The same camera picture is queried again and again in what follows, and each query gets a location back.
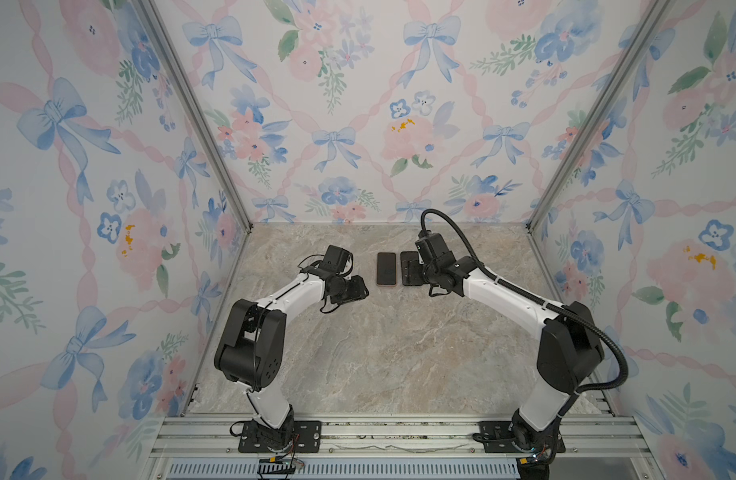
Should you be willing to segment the black phone case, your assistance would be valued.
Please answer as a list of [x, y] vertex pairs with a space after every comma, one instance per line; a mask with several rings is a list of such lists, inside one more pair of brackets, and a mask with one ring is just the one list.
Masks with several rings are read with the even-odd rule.
[[422, 286], [425, 284], [422, 263], [416, 251], [400, 253], [401, 282], [403, 286]]

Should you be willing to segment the pink phone case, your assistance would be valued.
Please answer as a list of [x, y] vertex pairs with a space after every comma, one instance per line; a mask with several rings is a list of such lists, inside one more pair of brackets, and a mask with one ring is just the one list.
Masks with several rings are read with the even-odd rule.
[[376, 284], [382, 287], [397, 284], [397, 254], [394, 252], [379, 252], [376, 258]]

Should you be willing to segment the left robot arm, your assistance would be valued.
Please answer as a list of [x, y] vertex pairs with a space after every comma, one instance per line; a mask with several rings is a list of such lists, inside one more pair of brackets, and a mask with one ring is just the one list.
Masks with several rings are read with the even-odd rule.
[[252, 445], [280, 451], [294, 442], [294, 409], [276, 380], [288, 323], [315, 304], [338, 309], [368, 296], [361, 276], [311, 265], [279, 290], [232, 305], [213, 364], [228, 381], [243, 388], [253, 416], [241, 435]]

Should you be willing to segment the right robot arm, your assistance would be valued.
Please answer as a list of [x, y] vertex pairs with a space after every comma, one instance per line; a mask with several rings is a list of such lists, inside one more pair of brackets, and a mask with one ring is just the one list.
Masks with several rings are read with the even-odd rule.
[[559, 424], [581, 395], [580, 388], [604, 359], [602, 342], [589, 328], [589, 311], [526, 290], [465, 256], [422, 260], [431, 287], [479, 302], [512, 320], [537, 342], [537, 380], [512, 416], [508, 438], [521, 451], [550, 449]]

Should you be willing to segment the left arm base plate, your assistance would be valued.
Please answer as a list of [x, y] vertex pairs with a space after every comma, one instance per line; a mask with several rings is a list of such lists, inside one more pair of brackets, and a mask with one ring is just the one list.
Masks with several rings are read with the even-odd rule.
[[287, 420], [280, 429], [272, 429], [250, 420], [242, 422], [242, 430], [236, 430], [236, 422], [230, 434], [238, 439], [239, 453], [283, 454], [318, 453], [322, 440], [320, 421]]

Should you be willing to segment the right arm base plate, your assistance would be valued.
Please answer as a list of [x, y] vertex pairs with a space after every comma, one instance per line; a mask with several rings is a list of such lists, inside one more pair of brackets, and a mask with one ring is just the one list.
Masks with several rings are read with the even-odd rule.
[[484, 446], [486, 453], [525, 455], [564, 453], [566, 447], [560, 434], [559, 418], [541, 431], [528, 424], [511, 420], [481, 421], [471, 438]]

